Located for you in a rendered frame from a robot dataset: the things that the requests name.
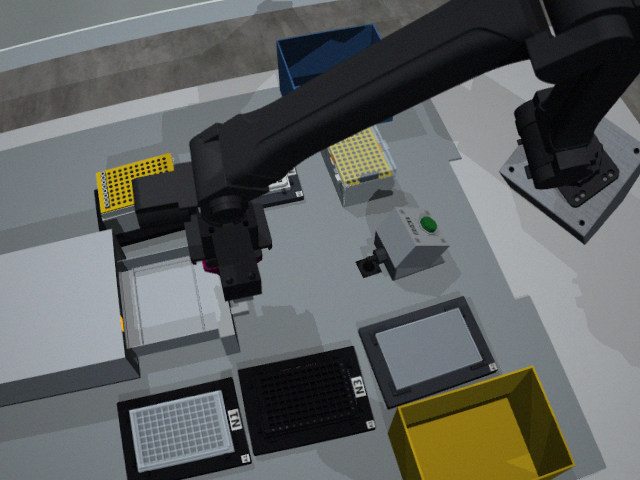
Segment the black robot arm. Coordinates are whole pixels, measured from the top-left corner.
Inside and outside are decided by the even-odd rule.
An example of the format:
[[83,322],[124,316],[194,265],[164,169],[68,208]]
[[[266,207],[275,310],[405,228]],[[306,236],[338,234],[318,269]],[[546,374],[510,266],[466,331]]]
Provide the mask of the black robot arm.
[[[198,207],[211,222],[235,223],[249,201],[312,155],[525,60],[555,84],[514,111],[527,179],[535,189],[559,187],[580,207],[619,177],[594,131],[640,73],[640,0],[543,3],[555,37],[540,0],[450,0],[276,101],[213,124],[190,140],[192,163],[132,180],[140,229],[191,222]],[[225,302],[262,294],[252,202],[231,227],[212,226],[200,212],[197,219]]]

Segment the white multiwell plate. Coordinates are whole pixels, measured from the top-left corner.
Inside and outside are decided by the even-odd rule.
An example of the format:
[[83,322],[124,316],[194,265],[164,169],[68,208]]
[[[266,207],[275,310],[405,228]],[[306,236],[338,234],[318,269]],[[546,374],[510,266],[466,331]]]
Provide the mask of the white multiwell plate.
[[[280,182],[280,183],[278,183],[278,182]],[[286,188],[286,191],[287,190],[291,190],[290,183],[289,183],[287,175],[283,179],[275,182],[275,184],[269,185],[270,192],[268,192],[268,193],[266,193],[264,195],[273,194],[273,193],[277,193],[277,192],[282,192],[282,189],[284,189],[284,188]]]

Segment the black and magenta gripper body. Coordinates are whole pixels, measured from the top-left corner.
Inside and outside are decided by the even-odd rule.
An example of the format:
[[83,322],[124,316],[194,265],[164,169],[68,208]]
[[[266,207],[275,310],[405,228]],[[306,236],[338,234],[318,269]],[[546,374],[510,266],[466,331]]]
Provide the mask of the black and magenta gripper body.
[[[272,238],[269,231],[263,205],[261,203],[254,203],[253,208],[254,208],[254,212],[256,215],[257,223],[258,223],[259,249],[254,250],[255,257],[257,260],[262,257],[262,249],[264,248],[268,248],[269,250],[272,249]],[[246,217],[248,210],[249,210],[249,203],[248,203],[248,209],[244,214],[244,216],[239,221],[235,223],[233,222],[228,223],[228,224],[217,224],[206,219],[202,213],[200,215],[204,219],[204,221],[206,221],[208,224],[215,227],[225,228],[225,227],[231,227],[240,223]],[[196,262],[205,260],[206,266],[208,268],[218,267],[216,258],[209,259],[209,260],[205,259],[199,227],[198,227],[197,214],[191,215],[191,222],[184,222],[184,226],[185,226],[185,232],[187,237],[191,263],[194,265],[197,265]]]

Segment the grey bench mat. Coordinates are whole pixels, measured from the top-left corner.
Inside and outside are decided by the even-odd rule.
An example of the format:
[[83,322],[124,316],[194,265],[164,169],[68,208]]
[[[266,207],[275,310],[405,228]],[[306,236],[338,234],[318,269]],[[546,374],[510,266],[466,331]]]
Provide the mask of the grey bench mat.
[[[171,153],[214,123],[281,98],[280,87],[198,103],[0,151],[0,255],[99,232],[96,173]],[[272,249],[262,294],[233,317],[241,353],[221,339],[138,357],[139,379],[0,407],[0,480],[127,480],[117,402],[232,377],[251,464],[182,480],[403,480],[387,409],[358,329],[464,296],[496,373],[534,366],[575,462],[552,480],[607,468],[529,296],[514,298],[449,163],[461,159],[431,99],[376,124],[396,165],[392,196],[342,207],[321,152],[296,166],[304,200],[264,208]],[[429,208],[445,263],[392,281],[363,278],[394,207]],[[354,346],[376,428],[254,456],[238,370]],[[422,398],[422,399],[425,399]],[[422,400],[419,399],[419,400]]]

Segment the yellow open-top bin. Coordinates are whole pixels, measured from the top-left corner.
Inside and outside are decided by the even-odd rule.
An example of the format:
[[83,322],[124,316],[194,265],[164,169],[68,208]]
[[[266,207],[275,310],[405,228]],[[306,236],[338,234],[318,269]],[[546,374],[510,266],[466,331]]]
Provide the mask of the yellow open-top bin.
[[576,466],[533,365],[399,406],[388,436],[403,480],[552,480]]

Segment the dark blue open-top bin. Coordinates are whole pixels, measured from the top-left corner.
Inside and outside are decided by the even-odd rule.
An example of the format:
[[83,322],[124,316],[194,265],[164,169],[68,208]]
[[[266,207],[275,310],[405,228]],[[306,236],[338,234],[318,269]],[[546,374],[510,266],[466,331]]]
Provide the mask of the dark blue open-top bin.
[[282,97],[379,40],[374,24],[276,40]]

